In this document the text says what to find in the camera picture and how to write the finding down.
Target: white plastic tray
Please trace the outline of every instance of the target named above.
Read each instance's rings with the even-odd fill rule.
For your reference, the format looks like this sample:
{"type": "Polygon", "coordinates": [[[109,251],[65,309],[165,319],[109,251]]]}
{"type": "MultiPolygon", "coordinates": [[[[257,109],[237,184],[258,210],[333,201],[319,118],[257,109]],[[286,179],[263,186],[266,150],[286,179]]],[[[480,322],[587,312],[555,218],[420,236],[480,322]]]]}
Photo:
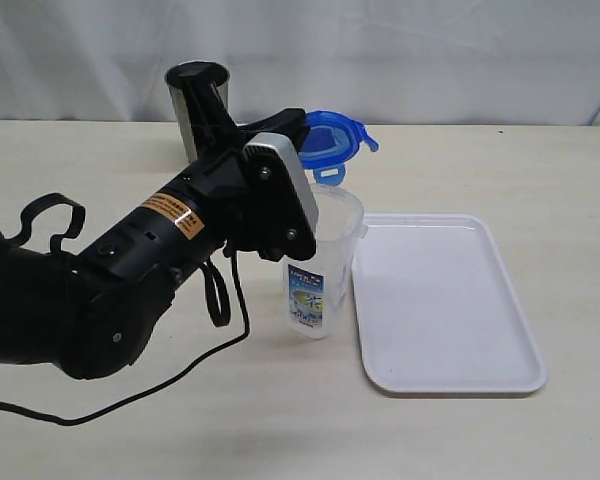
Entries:
{"type": "Polygon", "coordinates": [[[487,226],[367,214],[353,265],[362,361],[394,394],[528,394],[547,372],[487,226]]]}

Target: white table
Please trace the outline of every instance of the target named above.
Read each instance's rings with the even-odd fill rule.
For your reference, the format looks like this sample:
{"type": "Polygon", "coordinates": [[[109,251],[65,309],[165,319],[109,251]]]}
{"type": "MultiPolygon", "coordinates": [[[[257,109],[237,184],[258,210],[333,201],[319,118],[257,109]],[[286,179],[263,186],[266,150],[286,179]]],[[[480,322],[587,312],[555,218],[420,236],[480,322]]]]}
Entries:
{"type": "MultiPolygon", "coordinates": [[[[242,255],[253,336],[174,386],[72,429],[0,413],[0,479],[600,479],[600,128],[372,127],[349,162],[368,211],[487,222],[549,369],[527,399],[390,399],[349,320],[320,342],[282,322],[280,265],[242,255]]],[[[72,251],[185,166],[174,124],[0,122],[0,228],[61,191],[88,208],[72,251]]],[[[31,246],[65,226],[37,222],[31,246]]],[[[227,262],[218,263],[227,275],[227,262]]],[[[0,398],[77,416],[151,386],[240,331],[191,279],[138,363],[96,382],[0,366],[0,398]]]]}

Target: white curtain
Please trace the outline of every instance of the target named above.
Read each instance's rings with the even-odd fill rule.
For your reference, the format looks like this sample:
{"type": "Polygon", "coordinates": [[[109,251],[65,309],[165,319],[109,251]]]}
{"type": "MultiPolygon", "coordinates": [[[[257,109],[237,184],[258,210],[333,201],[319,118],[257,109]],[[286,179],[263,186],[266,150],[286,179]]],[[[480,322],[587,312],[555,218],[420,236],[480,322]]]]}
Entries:
{"type": "Polygon", "coordinates": [[[173,120],[189,59],[238,121],[600,124],[600,0],[0,0],[0,118],[173,120]]]}

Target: stainless steel cup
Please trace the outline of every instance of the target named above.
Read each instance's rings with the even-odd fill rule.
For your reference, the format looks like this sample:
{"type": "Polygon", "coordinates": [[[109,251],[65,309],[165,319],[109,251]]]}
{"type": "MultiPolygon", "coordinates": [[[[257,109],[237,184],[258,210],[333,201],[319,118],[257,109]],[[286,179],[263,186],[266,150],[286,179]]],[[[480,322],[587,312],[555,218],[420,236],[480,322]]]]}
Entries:
{"type": "Polygon", "coordinates": [[[180,135],[182,136],[182,141],[184,142],[184,149],[189,163],[198,158],[198,152],[193,139],[193,132],[191,131],[191,122],[189,120],[187,104],[185,102],[182,90],[180,89],[179,75],[187,72],[188,70],[199,69],[200,65],[212,65],[214,67],[211,69],[213,72],[213,83],[215,84],[224,107],[227,108],[229,96],[229,70],[227,70],[227,68],[223,65],[206,61],[184,62],[170,68],[165,75],[165,81],[169,86],[169,93],[171,94],[171,103],[173,104],[173,109],[176,112],[176,119],[178,121],[178,126],[180,127],[180,135]]]}

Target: plastic food container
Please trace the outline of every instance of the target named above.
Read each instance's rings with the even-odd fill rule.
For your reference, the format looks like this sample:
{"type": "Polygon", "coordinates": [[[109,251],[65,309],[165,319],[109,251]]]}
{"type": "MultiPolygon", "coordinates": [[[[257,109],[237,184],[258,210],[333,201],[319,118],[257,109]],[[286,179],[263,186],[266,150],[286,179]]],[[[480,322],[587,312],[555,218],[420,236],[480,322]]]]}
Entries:
{"type": "Polygon", "coordinates": [[[318,204],[317,251],[308,261],[285,258],[286,321],[298,333],[320,339],[331,334],[342,314],[359,238],[366,234],[360,201],[339,187],[312,184],[318,204]]]}

